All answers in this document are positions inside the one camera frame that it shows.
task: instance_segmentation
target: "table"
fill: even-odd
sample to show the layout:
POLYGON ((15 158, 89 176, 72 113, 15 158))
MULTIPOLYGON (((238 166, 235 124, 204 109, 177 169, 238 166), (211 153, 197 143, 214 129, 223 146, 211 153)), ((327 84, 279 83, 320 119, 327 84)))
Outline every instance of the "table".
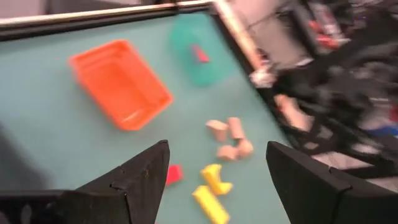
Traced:
MULTIPOLYGON (((219 144, 205 123, 237 116, 255 152, 249 159, 221 163, 223 181, 234 188, 219 200, 230 223, 288 223, 264 158, 268 141, 286 141, 247 80, 260 66, 253 43, 224 1, 180 3, 182 12, 201 17, 194 29, 214 40, 231 73, 215 85, 195 87, 167 48, 174 10, 162 4, 3 20, 0 40, 8 41, 0 42, 0 123, 17 147, 13 158, 3 156, 12 168, 2 164, 0 169, 23 166, 34 173, 35 187, 75 189, 168 139, 170 164, 181 164, 185 178, 165 189, 157 223, 209 223, 191 196, 205 184, 200 170, 220 163, 219 144), (117 130, 77 85, 68 64, 70 56, 114 39, 130 41, 174 96, 172 105, 140 131, 117 130)), ((31 189, 29 184, 18 187, 31 189)))

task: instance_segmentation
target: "yellow block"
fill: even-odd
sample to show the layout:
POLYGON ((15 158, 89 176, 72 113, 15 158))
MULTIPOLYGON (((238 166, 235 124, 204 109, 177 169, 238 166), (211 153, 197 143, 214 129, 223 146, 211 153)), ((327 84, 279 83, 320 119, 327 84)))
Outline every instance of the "yellow block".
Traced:
POLYGON ((205 211, 213 224, 227 224, 229 215, 217 198, 210 192, 209 187, 201 185, 192 195, 205 211))
POLYGON ((220 179, 221 165, 211 164, 207 165, 203 170, 200 171, 203 178, 208 182, 211 190, 214 194, 224 195, 232 189, 232 183, 223 183, 220 179))

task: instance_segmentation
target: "teal table surface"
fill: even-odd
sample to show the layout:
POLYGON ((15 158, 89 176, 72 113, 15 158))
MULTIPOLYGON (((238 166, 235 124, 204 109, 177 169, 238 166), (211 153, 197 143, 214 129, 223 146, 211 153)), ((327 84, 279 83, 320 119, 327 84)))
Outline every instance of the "teal table surface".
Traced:
POLYGON ((194 29, 213 40, 223 72, 229 73, 208 87, 193 86, 170 55, 167 37, 176 17, 0 43, 0 123, 17 144, 17 157, 40 175, 43 189, 75 189, 167 139, 170 164, 181 164, 185 177, 165 189, 157 223, 210 222, 192 192, 206 184, 200 170, 213 163, 221 163, 222 180, 234 184, 218 197, 230 223, 289 222, 264 157, 268 141, 285 139, 211 18, 196 16, 201 22, 194 29), (68 64, 72 55, 115 39, 130 41, 174 96, 140 131, 117 130, 76 83, 68 64), (220 162, 215 157, 220 144, 205 123, 230 116, 241 118, 255 152, 220 162))

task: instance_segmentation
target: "green container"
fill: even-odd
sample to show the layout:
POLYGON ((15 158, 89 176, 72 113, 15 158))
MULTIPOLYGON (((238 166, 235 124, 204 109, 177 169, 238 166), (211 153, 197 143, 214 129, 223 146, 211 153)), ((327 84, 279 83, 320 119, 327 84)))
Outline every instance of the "green container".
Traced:
POLYGON ((187 77, 196 86, 208 86, 229 75, 223 69, 223 59, 215 47, 214 34, 201 32, 208 26, 208 18, 203 14, 181 14, 176 17, 170 34, 170 46, 176 63, 184 69, 187 77), (210 59, 199 62, 192 47, 199 46, 210 59))

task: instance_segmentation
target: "orange basket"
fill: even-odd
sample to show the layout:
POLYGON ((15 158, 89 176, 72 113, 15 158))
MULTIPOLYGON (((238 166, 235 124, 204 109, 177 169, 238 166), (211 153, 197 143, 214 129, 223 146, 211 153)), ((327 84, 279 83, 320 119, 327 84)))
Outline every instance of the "orange basket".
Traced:
POLYGON ((139 130, 173 96, 126 40, 115 40, 70 59, 80 85, 123 130, 139 130))

